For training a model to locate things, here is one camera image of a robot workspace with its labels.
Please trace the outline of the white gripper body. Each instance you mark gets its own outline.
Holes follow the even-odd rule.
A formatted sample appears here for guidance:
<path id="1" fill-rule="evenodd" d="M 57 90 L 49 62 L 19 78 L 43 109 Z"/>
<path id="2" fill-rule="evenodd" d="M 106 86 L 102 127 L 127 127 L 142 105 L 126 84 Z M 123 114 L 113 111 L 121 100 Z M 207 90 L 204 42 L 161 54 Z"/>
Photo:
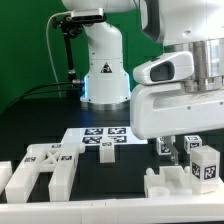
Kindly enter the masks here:
<path id="1" fill-rule="evenodd" d="M 186 93 L 180 82 L 137 85 L 131 95 L 130 125 L 142 140 L 224 128 L 224 88 Z"/>

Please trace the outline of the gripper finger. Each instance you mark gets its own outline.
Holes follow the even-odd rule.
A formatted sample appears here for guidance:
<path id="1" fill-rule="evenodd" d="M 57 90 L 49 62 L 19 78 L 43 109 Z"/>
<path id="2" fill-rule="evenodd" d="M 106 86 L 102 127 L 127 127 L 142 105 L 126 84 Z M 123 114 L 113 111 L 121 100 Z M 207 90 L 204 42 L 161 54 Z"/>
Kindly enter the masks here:
<path id="1" fill-rule="evenodd" d="M 179 165 L 179 152 L 172 143 L 172 137 L 165 136 L 164 141 L 166 143 L 167 148 L 171 151 L 171 161 L 174 163 L 174 165 Z"/>

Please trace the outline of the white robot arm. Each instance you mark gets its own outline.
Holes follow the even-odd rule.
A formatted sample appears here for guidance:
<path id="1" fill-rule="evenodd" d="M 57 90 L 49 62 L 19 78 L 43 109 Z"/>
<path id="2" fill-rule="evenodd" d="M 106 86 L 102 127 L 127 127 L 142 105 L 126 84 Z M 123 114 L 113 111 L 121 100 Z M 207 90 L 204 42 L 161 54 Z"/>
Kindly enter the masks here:
<path id="1" fill-rule="evenodd" d="M 128 103 L 140 139 L 224 128 L 224 0 L 62 2 L 88 38 L 83 103 L 102 109 Z M 164 52 L 128 76 L 121 33 L 106 16 L 133 9 Z"/>

